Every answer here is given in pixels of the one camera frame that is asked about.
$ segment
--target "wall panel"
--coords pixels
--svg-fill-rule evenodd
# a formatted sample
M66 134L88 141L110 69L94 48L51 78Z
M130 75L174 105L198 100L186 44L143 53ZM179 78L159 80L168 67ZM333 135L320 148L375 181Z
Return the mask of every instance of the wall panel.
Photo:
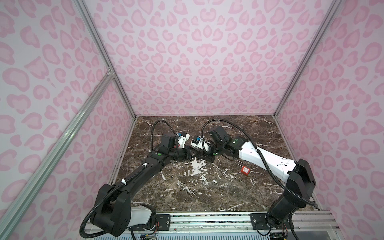
M125 147L132 121L111 82L11 239L77 239L80 223Z
M274 113L331 0L85 0L139 115Z
M0 3L0 218L105 73L71 0Z
M383 11L346 1L278 116L347 240L384 236Z

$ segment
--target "side wall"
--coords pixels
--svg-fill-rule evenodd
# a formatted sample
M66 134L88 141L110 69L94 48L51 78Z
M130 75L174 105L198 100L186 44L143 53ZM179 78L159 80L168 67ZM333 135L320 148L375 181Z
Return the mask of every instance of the side wall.
M0 3L0 218L105 73L71 0Z
M77 239L80 223L125 147L131 123L111 82L10 239Z
M348 0L278 121L347 240L384 236L384 4Z
M138 115L271 114L331 0L85 0Z

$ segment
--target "black plastic bracket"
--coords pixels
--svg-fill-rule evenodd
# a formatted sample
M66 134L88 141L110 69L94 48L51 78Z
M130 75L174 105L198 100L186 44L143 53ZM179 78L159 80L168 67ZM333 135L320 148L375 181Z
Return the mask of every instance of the black plastic bracket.
M158 231L169 231L170 215L169 214L156 214L156 221L159 222ZM133 226L134 231L145 231L142 225Z
M265 215L266 214L249 214L249 216L251 218L253 230L256 230L256 229L257 230L269 230L270 226L267 225ZM287 218L284 219L283 223L285 224L287 229L290 229ZM283 229L283 225L277 227L276 229Z

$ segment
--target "robotic arm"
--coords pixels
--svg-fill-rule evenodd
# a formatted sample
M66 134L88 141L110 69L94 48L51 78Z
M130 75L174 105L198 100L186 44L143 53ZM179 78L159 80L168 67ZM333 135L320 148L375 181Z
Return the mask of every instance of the robotic arm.
M156 210L150 206L131 207L131 199L147 181L159 173L171 160L186 161L197 157L213 163L216 155L225 154L249 161L264 169L268 167L275 177L286 183L284 193L274 201L265 215L265 222L270 227L281 226L283 220L287 219L290 213L306 206L306 202L309 201L316 185L307 161L300 159L295 162L264 149L255 148L249 140L242 136L232 138L222 126L215 126L208 132L213 141L206 141L200 136L195 136L190 146L186 145L190 137L187 133L164 134L161 143L142 160L143 165L127 177L128 182L123 179L124 184L113 186L105 184L99 189L95 206L87 217L89 216L92 224L104 231L88 234L84 232L83 226L85 224L82 224L80 235L84 238L91 238L107 232L118 237L126 228L135 225L142 225L143 228L151 229L155 225ZM305 202L298 199L297 196L293 196L292 192Z

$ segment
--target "metal bracket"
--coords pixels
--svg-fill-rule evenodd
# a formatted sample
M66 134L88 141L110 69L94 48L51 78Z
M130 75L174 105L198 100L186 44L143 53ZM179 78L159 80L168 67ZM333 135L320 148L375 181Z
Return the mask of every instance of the metal bracket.
M169 214L156 214L156 221L159 222L158 231L169 231L170 215ZM134 231L145 231L144 228L139 226L133 226Z
M270 227L266 223L265 214L264 213L261 213L261 214L250 214L249 216L251 218L251 224L252 224L253 230L256 230L256 229L257 230L269 230ZM287 229L290 229L289 223L288 223L288 219L284 219L283 223L285 224Z

